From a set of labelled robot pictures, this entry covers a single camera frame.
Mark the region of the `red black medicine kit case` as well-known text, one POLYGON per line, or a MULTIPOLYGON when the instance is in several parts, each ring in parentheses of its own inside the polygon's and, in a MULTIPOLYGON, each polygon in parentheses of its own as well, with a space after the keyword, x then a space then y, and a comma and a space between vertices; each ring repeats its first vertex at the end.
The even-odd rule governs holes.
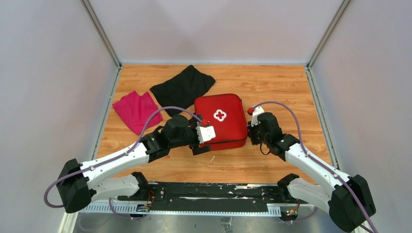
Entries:
POLYGON ((197 115, 214 127, 216 137, 199 145, 199 152, 243 147, 248 137, 241 98, 233 93, 202 96, 194 101, 197 115))

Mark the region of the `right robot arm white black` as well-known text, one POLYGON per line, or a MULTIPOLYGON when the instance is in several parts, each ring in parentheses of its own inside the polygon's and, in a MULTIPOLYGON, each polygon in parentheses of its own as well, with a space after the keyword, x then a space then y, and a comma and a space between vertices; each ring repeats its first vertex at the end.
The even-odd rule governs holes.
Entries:
POLYGON ((317 183, 305 181, 296 174, 289 174, 278 181, 278 198, 282 202, 293 199, 305 201, 328 213, 335 225, 344 232, 351 232, 369 221, 376 207, 369 185, 361 175, 350 176, 322 161, 298 138, 283 133, 276 117, 269 112, 250 111, 248 136, 254 145, 265 145, 278 156, 317 183))

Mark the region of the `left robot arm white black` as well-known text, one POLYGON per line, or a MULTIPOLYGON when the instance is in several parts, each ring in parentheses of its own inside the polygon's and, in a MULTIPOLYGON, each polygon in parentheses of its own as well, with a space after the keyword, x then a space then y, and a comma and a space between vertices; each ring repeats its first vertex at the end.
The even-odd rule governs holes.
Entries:
POLYGON ((144 135, 137 143, 100 159, 66 162, 56 187, 66 213, 75 213, 97 200, 109 198, 150 199, 150 186, 141 172, 116 178, 115 175, 167 156, 177 147, 198 147, 214 139, 210 123, 173 116, 164 126, 144 135))

